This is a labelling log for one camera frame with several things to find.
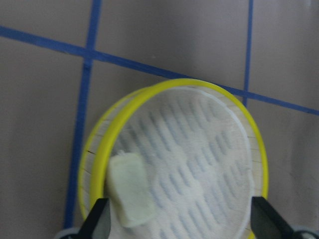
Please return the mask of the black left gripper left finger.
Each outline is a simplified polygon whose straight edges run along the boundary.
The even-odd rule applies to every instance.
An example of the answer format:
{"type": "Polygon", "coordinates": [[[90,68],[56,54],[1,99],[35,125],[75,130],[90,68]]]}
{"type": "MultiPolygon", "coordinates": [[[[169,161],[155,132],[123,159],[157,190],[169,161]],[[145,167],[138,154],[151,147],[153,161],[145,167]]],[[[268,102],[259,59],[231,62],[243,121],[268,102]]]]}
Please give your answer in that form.
{"type": "Polygon", "coordinates": [[[100,198],[80,228],[78,239],[108,239],[111,231],[110,200],[100,198]]]}

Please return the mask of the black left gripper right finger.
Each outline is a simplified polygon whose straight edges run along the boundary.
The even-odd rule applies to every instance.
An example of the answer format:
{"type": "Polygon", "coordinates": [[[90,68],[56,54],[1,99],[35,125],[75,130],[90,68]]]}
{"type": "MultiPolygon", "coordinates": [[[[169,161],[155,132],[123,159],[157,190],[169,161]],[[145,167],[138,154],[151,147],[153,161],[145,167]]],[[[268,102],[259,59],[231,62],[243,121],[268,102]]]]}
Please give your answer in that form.
{"type": "Polygon", "coordinates": [[[298,238],[296,231],[264,197],[252,197],[250,223],[257,239],[298,238]]]}

